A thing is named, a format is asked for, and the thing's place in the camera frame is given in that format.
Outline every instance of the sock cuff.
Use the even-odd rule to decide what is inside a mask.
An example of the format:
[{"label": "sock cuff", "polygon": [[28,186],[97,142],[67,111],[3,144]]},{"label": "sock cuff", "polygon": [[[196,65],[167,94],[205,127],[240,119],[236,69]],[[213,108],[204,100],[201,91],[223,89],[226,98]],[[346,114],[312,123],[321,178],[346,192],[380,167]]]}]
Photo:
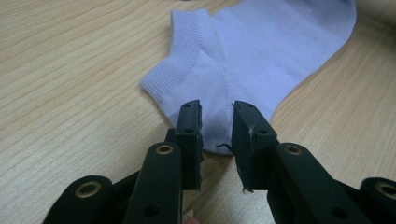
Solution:
[{"label": "sock cuff", "polygon": [[209,18],[206,10],[178,11],[172,17],[172,43],[168,56],[142,79],[140,85],[157,103],[180,85],[196,65],[202,45],[200,24]]}]

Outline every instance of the table surface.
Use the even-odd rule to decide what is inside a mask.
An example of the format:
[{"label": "table surface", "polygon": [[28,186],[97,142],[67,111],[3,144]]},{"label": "table surface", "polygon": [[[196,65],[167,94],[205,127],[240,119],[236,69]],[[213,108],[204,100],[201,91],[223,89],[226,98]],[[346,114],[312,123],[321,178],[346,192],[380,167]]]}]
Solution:
[{"label": "table surface", "polygon": [[[237,1],[0,1],[0,223],[39,223],[85,175],[140,169],[170,127],[139,81],[170,44],[170,11]],[[311,150],[336,179],[396,179],[396,3],[358,2],[349,41],[277,109],[279,141]],[[244,194],[234,158],[205,154],[202,223],[272,223]]]}]

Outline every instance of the screw hole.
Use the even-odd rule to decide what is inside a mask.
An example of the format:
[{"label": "screw hole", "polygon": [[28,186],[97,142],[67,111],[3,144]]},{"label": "screw hole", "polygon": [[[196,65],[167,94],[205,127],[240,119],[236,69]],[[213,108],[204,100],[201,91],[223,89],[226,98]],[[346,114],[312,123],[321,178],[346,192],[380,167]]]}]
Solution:
[{"label": "screw hole", "polygon": [[333,207],[332,208],[332,214],[335,217],[339,217],[341,219],[346,219],[347,218],[347,212],[344,209],[339,208],[339,207]]},{"label": "screw hole", "polygon": [[257,133],[260,133],[260,134],[266,134],[266,133],[267,133],[267,131],[265,131],[265,130],[258,130],[258,131],[257,131]]},{"label": "screw hole", "polygon": [[92,195],[95,195],[97,192],[99,192],[100,188],[101,188],[101,185],[99,182],[90,181],[90,182],[80,185],[76,189],[75,194],[78,198],[88,198],[88,197],[91,197]]},{"label": "screw hole", "polygon": [[385,182],[378,182],[376,183],[375,187],[378,190],[378,192],[380,192],[384,196],[396,200],[396,187],[387,184]]},{"label": "screw hole", "polygon": [[293,147],[293,146],[287,146],[287,147],[285,148],[285,150],[286,150],[287,152],[289,152],[289,154],[296,155],[296,156],[298,156],[298,155],[300,155],[301,153],[303,153],[299,148]]},{"label": "screw hole", "polygon": [[152,204],[145,208],[143,214],[145,217],[155,217],[160,213],[160,206],[157,204]]},{"label": "screw hole", "polygon": [[173,147],[168,146],[168,145],[159,146],[159,147],[157,147],[157,148],[155,149],[155,151],[156,151],[158,154],[165,155],[165,154],[171,153],[171,152],[173,151]]}]

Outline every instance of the wooden table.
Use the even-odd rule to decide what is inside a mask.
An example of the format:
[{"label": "wooden table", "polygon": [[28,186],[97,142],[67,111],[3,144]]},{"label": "wooden table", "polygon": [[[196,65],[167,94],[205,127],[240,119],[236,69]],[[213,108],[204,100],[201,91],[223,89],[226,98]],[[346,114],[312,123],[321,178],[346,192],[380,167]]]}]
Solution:
[{"label": "wooden table", "polygon": [[[170,127],[140,79],[166,56],[170,11],[237,1],[0,2],[0,223],[39,223],[85,175],[117,182]],[[336,179],[396,179],[396,4],[358,2],[350,40],[276,111],[281,142]],[[242,193],[233,157],[205,154],[202,223],[271,223],[265,192]]]}]

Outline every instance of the sock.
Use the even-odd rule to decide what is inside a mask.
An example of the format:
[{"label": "sock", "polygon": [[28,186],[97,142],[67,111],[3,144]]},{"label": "sock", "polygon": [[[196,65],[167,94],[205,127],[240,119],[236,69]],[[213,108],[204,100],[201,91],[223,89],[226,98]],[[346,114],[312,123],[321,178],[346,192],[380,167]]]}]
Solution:
[{"label": "sock", "polygon": [[230,154],[233,102],[276,107],[348,40],[353,0],[245,0],[210,16],[173,11],[169,55],[141,86],[176,126],[180,106],[200,100],[204,149]]}]

